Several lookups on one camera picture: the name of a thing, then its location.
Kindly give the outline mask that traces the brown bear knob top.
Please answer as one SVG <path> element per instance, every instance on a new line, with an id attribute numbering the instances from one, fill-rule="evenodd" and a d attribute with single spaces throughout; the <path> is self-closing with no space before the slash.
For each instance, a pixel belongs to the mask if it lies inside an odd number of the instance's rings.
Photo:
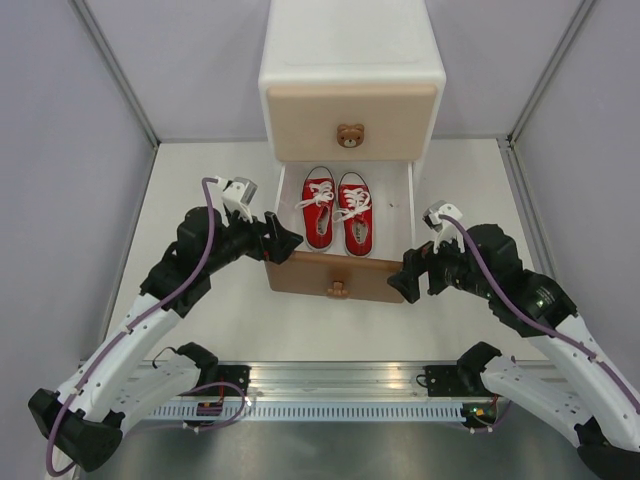
<path id="1" fill-rule="evenodd" d="M 336 129 L 336 140 L 342 148 L 359 147 L 364 142 L 364 136 L 365 127 L 363 124 L 340 124 Z"/>

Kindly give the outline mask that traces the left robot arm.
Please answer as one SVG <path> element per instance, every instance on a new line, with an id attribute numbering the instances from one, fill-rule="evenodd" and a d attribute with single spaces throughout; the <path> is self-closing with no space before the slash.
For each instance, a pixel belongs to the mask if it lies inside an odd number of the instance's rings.
<path id="1" fill-rule="evenodd" d="M 189 210 L 117 329 L 56 390 L 40 388 L 30 398 L 29 411 L 47 440 L 48 474 L 60 477 L 77 467 L 94 471 L 156 408 L 190 391 L 212 393 L 218 359 L 194 342 L 144 377 L 130 376 L 209 292 L 214 273 L 243 256 L 280 265 L 302 241 L 273 212 L 245 220 L 209 207 Z"/>

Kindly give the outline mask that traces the bear knob bottom drawer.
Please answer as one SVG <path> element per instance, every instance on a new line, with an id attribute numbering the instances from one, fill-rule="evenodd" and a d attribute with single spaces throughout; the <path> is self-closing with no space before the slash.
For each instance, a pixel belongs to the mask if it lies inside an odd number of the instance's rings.
<path id="1" fill-rule="evenodd" d="M 350 291 L 342 281 L 334 281 L 327 289 L 326 295 L 334 299 L 346 299 L 350 295 Z"/>

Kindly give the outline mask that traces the beige top drawer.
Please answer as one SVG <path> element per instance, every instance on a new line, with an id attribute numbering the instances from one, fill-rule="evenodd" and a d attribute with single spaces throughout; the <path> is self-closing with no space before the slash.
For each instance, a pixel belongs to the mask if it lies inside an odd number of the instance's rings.
<path id="1" fill-rule="evenodd" d="M 279 85 L 266 91 L 271 144 L 282 162 L 415 161 L 435 106 L 433 84 Z M 363 124 L 357 148 L 338 145 L 340 124 Z"/>

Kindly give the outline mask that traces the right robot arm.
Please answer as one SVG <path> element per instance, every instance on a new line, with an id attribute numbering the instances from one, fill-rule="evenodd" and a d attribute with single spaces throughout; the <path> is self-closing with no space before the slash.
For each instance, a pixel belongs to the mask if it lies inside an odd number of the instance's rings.
<path id="1" fill-rule="evenodd" d="M 463 239 L 430 241 L 403 255 L 387 283 L 409 303 L 448 288 L 486 300 L 491 313 L 543 353 L 571 386 L 569 393 L 518 367 L 479 342 L 456 362 L 469 394 L 491 393 L 527 410 L 576 448 L 600 479 L 639 476 L 639 394 L 589 332 L 577 306 L 552 278 L 523 267 L 515 241 L 495 224 L 476 225 Z"/>

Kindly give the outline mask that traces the red sneaker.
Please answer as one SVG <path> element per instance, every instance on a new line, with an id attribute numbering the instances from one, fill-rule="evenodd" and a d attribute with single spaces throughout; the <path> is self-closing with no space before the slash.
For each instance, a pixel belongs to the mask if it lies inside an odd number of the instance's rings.
<path id="1" fill-rule="evenodd" d="M 344 227 L 346 252 L 355 257 L 367 257 L 373 250 L 373 200 L 369 186 L 357 172 L 342 175 L 337 187 L 335 223 Z"/>
<path id="2" fill-rule="evenodd" d="M 334 177 L 324 166 L 312 168 L 303 181 L 295 208 L 302 213 L 306 243 L 313 251 L 326 251 L 332 245 L 335 190 Z"/>

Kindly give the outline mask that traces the brown bottom drawer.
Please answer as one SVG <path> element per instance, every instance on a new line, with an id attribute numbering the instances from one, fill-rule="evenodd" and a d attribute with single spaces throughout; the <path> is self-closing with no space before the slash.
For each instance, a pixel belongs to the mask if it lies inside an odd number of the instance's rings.
<path id="1" fill-rule="evenodd" d="M 327 167 L 335 184 L 349 171 L 366 181 L 373 200 L 373 250 L 367 257 L 346 252 L 344 227 L 333 223 L 333 242 L 328 250 L 315 252 L 302 243 L 281 265 L 266 267 L 272 290 L 328 297 L 334 281 L 342 281 L 350 291 L 346 299 L 400 304 L 403 297 L 387 284 L 402 267 L 402 257 L 415 241 L 413 164 L 406 162 L 286 163 L 281 168 L 275 201 L 282 225 L 302 236 L 302 213 L 295 208 L 309 171 Z"/>

